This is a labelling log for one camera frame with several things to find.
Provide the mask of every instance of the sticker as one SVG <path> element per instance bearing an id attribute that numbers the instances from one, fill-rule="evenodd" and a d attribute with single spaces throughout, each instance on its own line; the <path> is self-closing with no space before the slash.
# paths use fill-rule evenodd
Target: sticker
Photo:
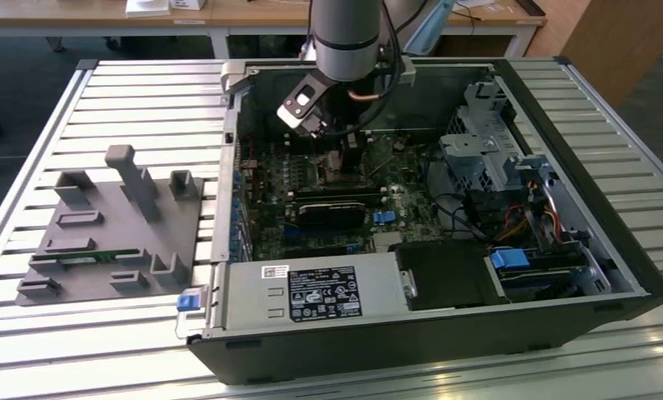
<path id="1" fill-rule="evenodd" d="M 203 19 L 175 19 L 174 23 L 177 25 L 206 25 L 206 21 Z"/>
<path id="2" fill-rule="evenodd" d="M 290 272 L 289 266 L 285 268 L 290 285 L 290 318 L 295 323 L 363 315 L 354 267 Z"/>
<path id="3" fill-rule="evenodd" d="M 289 265 L 265 265 L 263 266 L 263 279 L 286 278 L 287 271 L 290 271 Z"/>
<path id="4" fill-rule="evenodd" d="M 81 257 L 81 258 L 64 258 L 58 260 L 61 264 L 64 265 L 70 265 L 70 264 L 97 264 L 98 260 L 94 257 Z"/>

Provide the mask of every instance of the desk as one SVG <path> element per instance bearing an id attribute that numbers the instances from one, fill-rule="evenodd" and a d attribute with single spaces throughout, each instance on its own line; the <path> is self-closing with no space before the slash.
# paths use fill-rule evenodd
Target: desk
<path id="1" fill-rule="evenodd" d="M 0 0 L 0 37 L 210 36 L 218 58 L 230 58 L 231 35 L 305 35 L 307 4 L 281 0 L 209 0 L 201 11 L 171 10 L 162 17 L 127 18 L 125 0 Z M 506 51 L 519 57 L 545 17 L 533 17 L 515 0 L 477 7 L 483 21 L 453 15 L 445 35 L 511 36 Z"/>
<path id="2" fill-rule="evenodd" d="M 0 0 L 0 37 L 209 36 L 213 4 L 127 18 L 126 0 Z"/>
<path id="3" fill-rule="evenodd" d="M 495 7 L 473 8 L 482 21 L 453 14 L 443 35 L 511 36 L 507 57 L 522 57 L 545 17 L 533 17 L 515 0 L 498 0 Z M 305 35 L 307 4 L 282 0 L 215 0 L 211 41 L 218 58 L 230 58 L 227 38 L 234 35 Z"/>

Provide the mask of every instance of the barcode sticker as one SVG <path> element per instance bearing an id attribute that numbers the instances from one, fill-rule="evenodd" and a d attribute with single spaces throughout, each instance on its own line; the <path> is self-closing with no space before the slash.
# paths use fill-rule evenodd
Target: barcode sticker
<path id="1" fill-rule="evenodd" d="M 289 265 L 265 265 L 263 266 L 263 279 L 287 278 L 290 271 Z"/>

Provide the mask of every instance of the copper pipe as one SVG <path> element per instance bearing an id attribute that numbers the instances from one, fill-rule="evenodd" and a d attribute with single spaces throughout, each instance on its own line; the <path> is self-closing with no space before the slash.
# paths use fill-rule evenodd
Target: copper pipe
<path id="1" fill-rule="evenodd" d="M 379 94 L 357 94 L 353 90 L 350 90 L 350 98 L 355 102 L 375 102 L 377 100 L 381 99 Z"/>

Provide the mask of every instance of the green circuit board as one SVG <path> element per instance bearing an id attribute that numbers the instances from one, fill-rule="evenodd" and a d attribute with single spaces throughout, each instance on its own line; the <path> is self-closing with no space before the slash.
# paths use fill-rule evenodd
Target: green circuit board
<path id="1" fill-rule="evenodd" d="M 261 157 L 261 182 L 254 180 L 253 185 L 265 196 L 251 203 L 255 260 L 375 253 L 371 240 L 375 233 L 398 232 L 407 242 L 442 238 L 443 227 L 419 178 L 425 147 L 406 146 L 401 141 L 395 134 L 381 135 L 366 149 L 355 184 L 386 188 L 386 200 L 381 206 L 366 209 L 363 225 L 343 232 L 298 234 L 298 227 L 289 218 L 294 206 L 285 200 L 287 192 L 323 187 L 318 167 L 321 156 L 289 156 L 270 151 Z M 395 220 L 375 223 L 374 213 L 389 211 L 395 212 Z"/>

